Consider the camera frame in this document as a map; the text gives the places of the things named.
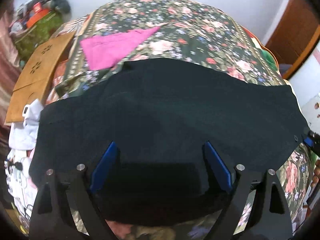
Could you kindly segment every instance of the triangular pink cloth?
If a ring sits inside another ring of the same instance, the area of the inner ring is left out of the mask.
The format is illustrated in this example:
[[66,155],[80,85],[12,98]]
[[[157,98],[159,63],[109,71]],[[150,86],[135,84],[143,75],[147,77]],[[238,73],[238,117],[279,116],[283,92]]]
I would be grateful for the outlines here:
[[113,67],[159,28],[160,26],[107,36],[93,36],[80,41],[89,69],[99,70]]

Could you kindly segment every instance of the wooden door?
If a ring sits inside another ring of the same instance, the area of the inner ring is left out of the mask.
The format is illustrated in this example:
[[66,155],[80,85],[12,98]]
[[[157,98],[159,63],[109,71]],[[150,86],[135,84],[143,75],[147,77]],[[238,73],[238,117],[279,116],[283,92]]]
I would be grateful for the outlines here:
[[279,22],[278,27],[266,44],[276,56],[278,63],[293,65],[302,54],[307,54],[306,49],[313,50],[314,45],[310,41],[318,40],[315,36],[319,21],[305,0],[289,0],[288,6]]

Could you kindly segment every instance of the floral bedsheet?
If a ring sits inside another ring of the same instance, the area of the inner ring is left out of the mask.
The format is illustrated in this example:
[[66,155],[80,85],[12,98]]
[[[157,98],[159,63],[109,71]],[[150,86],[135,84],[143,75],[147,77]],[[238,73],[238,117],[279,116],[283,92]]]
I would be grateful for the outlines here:
[[[99,71],[88,69],[79,45],[81,39],[158,25],[161,26],[158,32],[113,68]],[[199,67],[222,71],[244,82],[265,86],[285,85],[280,74],[268,67],[261,50],[254,46],[238,23],[219,9],[191,0],[115,0],[92,14],[74,47],[63,81],[56,87],[62,98],[80,95],[90,86],[119,72],[124,61],[156,57],[193,62]],[[276,174],[294,219],[312,177],[308,149],[302,144],[297,147]],[[253,191],[248,196],[235,233],[245,228],[254,194]],[[108,224],[119,239],[202,239],[218,215],[210,214],[172,227],[148,228],[115,221],[108,221]]]

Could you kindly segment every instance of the silver screw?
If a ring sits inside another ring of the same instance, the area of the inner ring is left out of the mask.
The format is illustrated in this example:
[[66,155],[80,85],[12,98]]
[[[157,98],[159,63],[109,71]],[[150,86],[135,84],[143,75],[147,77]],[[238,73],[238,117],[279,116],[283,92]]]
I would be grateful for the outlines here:
[[78,170],[78,171],[82,171],[82,170],[84,170],[84,168],[85,168],[85,165],[84,165],[84,164],[78,164],[78,165],[77,165],[77,170]]
[[242,164],[238,164],[238,165],[236,166],[236,168],[237,168],[237,170],[239,170],[239,171],[244,171],[244,166],[243,166]]
[[269,170],[268,170],[268,173],[269,173],[270,175],[275,175],[275,174],[276,174],[275,170],[273,170],[273,169],[269,169]]
[[47,175],[52,175],[53,174],[53,169],[48,169],[46,173],[47,173]]

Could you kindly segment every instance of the black garment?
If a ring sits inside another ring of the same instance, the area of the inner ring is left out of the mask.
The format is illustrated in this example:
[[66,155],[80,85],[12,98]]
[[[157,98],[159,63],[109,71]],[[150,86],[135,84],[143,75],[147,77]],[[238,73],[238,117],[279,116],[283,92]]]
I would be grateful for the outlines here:
[[41,112],[29,173],[89,166],[114,141],[119,159],[95,195],[108,220],[165,225],[209,214],[225,203],[201,147],[255,171],[277,170],[302,142],[307,123],[290,86],[247,84],[174,59],[124,63],[83,95]]

